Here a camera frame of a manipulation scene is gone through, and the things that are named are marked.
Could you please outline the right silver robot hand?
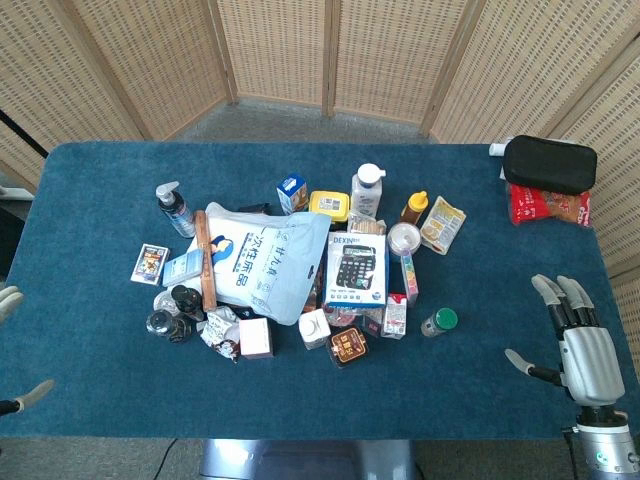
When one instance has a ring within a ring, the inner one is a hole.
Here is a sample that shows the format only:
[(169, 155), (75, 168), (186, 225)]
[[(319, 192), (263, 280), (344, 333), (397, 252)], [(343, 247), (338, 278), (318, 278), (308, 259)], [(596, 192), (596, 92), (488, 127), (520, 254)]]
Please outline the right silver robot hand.
[(617, 353), (586, 290), (565, 276), (552, 280), (536, 274), (531, 283), (552, 320), (562, 368), (537, 366), (512, 349), (504, 351), (506, 358), (525, 375), (565, 388), (581, 407), (615, 404), (625, 394)]

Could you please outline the green cap jar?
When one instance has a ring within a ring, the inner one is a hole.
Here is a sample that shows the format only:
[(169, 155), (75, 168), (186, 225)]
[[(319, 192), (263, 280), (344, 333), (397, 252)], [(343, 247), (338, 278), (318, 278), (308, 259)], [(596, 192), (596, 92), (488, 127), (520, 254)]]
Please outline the green cap jar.
[(457, 324), (457, 313), (451, 308), (443, 307), (422, 322), (421, 332), (425, 337), (435, 337), (455, 329)]

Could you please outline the white pump sanitizer bottle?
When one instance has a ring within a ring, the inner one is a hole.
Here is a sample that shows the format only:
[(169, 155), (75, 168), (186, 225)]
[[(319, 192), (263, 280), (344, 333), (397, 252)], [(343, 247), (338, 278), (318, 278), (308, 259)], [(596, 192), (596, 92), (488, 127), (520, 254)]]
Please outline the white pump sanitizer bottle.
[(386, 171), (373, 163), (362, 164), (352, 176), (351, 210), (375, 218), (382, 196)]

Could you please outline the red snack bag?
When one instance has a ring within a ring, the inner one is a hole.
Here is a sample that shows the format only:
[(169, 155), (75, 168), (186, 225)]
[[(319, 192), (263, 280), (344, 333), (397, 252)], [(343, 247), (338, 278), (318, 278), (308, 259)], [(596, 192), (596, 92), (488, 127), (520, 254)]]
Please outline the red snack bag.
[(568, 195), (510, 183), (506, 191), (509, 218), (514, 225), (549, 218), (585, 228), (592, 224), (589, 191)]

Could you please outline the colourful pastel strip box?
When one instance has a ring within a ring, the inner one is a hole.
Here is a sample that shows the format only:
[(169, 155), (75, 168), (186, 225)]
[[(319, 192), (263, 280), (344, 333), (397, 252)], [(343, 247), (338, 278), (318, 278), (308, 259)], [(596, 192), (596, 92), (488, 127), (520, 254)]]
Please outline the colourful pastel strip box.
[(407, 306), (413, 307), (419, 295), (419, 287), (417, 282), (416, 270), (410, 251), (405, 250), (402, 252), (400, 256), (400, 264), (405, 287)]

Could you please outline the yellow white snack packet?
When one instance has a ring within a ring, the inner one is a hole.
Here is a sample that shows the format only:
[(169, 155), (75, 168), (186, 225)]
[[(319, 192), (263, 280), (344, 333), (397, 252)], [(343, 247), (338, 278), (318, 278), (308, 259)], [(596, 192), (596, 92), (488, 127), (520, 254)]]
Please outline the yellow white snack packet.
[(446, 255), (466, 214), (438, 196), (420, 228), (421, 243), (440, 255)]

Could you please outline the red white drink carton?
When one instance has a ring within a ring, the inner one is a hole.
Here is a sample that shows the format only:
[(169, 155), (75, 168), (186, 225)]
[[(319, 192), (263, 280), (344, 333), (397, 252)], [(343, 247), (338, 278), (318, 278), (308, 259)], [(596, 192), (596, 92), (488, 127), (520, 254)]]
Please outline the red white drink carton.
[(381, 333), (383, 338), (401, 339), (407, 329), (407, 297), (405, 294), (391, 293), (387, 297)]

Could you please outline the crumpled white wrapper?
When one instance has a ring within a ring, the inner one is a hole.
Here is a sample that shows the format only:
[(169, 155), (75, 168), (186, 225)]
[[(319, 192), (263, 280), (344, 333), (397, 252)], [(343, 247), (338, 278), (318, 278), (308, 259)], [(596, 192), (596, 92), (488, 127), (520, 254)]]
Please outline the crumpled white wrapper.
[(240, 357), (239, 322), (229, 306), (219, 306), (207, 313), (200, 337), (216, 353), (237, 363)]

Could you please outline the brown wooden stick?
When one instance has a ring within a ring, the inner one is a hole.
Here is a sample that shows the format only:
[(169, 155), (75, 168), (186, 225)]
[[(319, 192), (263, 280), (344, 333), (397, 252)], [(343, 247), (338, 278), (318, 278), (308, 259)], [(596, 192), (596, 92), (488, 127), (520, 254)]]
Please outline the brown wooden stick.
[(201, 249), (203, 253), (203, 266), (200, 276), (202, 307), (205, 312), (210, 312), (217, 308), (217, 298), (212, 264), (210, 231), (206, 212), (196, 210), (194, 220), (198, 248)]

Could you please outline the pink white cube box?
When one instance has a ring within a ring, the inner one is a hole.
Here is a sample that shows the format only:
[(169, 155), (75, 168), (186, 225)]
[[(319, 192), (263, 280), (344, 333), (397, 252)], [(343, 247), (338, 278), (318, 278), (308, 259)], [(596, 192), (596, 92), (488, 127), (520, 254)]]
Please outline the pink white cube box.
[(265, 317), (239, 322), (240, 351), (248, 359), (274, 355), (268, 319)]

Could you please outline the dark brown snack box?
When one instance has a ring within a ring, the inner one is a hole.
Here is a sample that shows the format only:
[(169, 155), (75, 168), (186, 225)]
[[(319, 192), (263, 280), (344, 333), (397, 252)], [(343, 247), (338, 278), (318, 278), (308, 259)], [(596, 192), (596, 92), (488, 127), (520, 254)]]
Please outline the dark brown snack box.
[(355, 327), (341, 329), (326, 340), (329, 356), (337, 368), (345, 368), (369, 354), (363, 332)]

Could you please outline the red transparent packet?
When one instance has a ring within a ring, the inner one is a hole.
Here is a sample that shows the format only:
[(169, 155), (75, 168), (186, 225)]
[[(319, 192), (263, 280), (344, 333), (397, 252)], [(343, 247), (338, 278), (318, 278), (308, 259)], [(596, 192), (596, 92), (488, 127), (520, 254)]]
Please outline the red transparent packet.
[(329, 325), (332, 327), (346, 328), (355, 326), (373, 337), (381, 335), (384, 316), (383, 307), (353, 308), (324, 305), (322, 310)]

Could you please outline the blue calculator box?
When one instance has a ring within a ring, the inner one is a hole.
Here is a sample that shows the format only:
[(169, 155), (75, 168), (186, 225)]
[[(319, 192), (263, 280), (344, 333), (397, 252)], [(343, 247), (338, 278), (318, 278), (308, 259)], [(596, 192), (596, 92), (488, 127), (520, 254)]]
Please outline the blue calculator box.
[(385, 235), (330, 232), (323, 304), (331, 308), (379, 308), (387, 298)]

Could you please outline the yellow lidded container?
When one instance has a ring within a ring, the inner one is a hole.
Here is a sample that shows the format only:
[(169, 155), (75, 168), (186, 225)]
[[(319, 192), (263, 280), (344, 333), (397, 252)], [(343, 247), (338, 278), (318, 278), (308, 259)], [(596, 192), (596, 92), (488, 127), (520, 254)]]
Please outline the yellow lidded container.
[(309, 211), (325, 214), (333, 223), (344, 223), (348, 220), (350, 197), (342, 192), (313, 191), (310, 195)]

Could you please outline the blue white small carton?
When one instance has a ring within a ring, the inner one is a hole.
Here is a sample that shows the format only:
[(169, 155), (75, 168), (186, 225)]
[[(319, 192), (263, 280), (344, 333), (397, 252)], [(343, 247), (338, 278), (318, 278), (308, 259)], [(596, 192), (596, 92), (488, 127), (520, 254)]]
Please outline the blue white small carton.
[(285, 215), (304, 211), (309, 204), (306, 180), (296, 173), (286, 176), (276, 187), (282, 211)]

